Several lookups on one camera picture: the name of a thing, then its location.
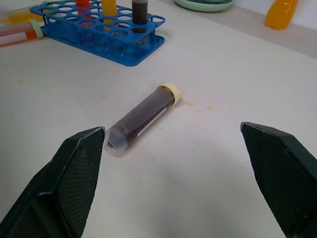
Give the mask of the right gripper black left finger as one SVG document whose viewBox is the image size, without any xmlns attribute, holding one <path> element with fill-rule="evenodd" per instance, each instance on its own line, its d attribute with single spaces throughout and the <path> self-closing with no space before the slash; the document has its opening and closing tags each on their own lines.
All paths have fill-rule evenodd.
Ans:
<svg viewBox="0 0 317 238">
<path fill-rule="evenodd" d="M 2 238 L 80 238 L 95 197 L 105 128 L 63 141 L 0 224 Z"/>
</svg>

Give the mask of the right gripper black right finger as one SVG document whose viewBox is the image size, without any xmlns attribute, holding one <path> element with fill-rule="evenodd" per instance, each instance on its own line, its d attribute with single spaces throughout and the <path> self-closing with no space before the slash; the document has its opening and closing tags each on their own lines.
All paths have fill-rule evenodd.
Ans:
<svg viewBox="0 0 317 238">
<path fill-rule="evenodd" d="M 317 160 L 293 135 L 240 126 L 257 185 L 287 238 L 317 236 Z"/>
</svg>

